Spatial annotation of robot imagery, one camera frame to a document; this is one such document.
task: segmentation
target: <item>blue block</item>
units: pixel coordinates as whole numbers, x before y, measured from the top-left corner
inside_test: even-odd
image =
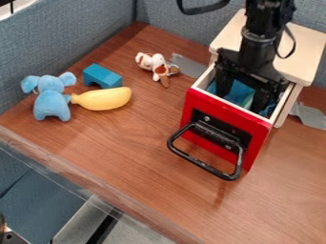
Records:
[[[85,68],[83,75],[86,86],[96,83],[103,89],[122,87],[122,77],[120,75],[97,64],[91,64]]]

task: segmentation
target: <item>yellow toy banana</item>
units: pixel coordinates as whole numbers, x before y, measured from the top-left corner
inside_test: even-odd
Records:
[[[132,97],[127,87],[87,91],[80,95],[72,94],[71,102],[91,111],[112,110],[124,106]]]

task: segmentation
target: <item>red drawer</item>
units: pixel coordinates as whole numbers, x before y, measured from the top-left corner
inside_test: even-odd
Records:
[[[286,103],[293,84],[290,84],[283,93],[270,118],[266,118],[207,92],[206,89],[214,76],[214,64],[212,64],[197,79],[192,87],[188,89],[181,119],[181,127],[185,127],[194,122],[198,116],[202,116],[200,118],[202,121],[208,120],[210,123],[214,122],[218,130],[240,138],[241,145],[244,148],[241,162],[242,168],[248,171],[253,166],[264,140]],[[194,142],[194,144],[230,162],[235,163],[237,160],[237,153],[227,144],[218,145],[212,140],[207,139],[207,137],[202,137],[200,133],[192,132],[192,130],[184,132],[183,136]],[[205,163],[199,161],[195,164],[201,167],[200,164]]]

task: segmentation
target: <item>drawer handle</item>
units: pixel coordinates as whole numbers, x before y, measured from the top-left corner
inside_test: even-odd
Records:
[[[228,144],[232,144],[235,148],[237,148],[237,159],[236,159],[236,163],[235,163],[235,167],[234,167],[234,172],[232,174],[228,174],[228,173],[224,173],[222,171],[219,171],[218,169],[212,167],[211,165],[187,154],[186,152],[183,152],[181,150],[179,150],[175,145],[174,145],[174,141],[179,138],[183,133],[185,133],[188,130],[191,129],[196,129],[199,128],[201,131],[203,130],[203,123],[200,123],[200,121],[198,122],[192,122],[187,124],[186,126],[184,126],[183,128],[181,128],[179,131],[175,132],[173,135],[170,136],[170,138],[168,139],[167,145],[168,148],[175,154],[177,154],[178,156],[190,161],[191,163],[195,164],[196,166],[200,167],[201,169],[214,174],[217,177],[220,177],[224,180],[235,180],[238,179],[238,177],[241,174],[241,170],[242,170],[242,162],[243,162],[243,152],[244,149],[242,148],[242,146],[235,142],[230,140],[229,138],[225,137],[222,133],[217,133],[215,136],[218,137],[219,140],[221,141],[225,141]]]

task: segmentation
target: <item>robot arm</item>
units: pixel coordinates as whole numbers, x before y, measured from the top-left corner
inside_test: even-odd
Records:
[[[184,9],[183,0],[176,0],[180,10],[188,15],[200,14],[225,7],[230,0],[220,0],[206,7]],[[218,96],[230,92],[234,80],[256,90],[251,108],[259,112],[277,99],[285,90],[288,81],[273,65],[279,55],[278,46],[283,31],[294,40],[294,47],[285,58],[295,52],[295,39],[286,24],[293,18],[295,0],[247,0],[247,22],[242,29],[240,51],[219,49],[216,68]]]

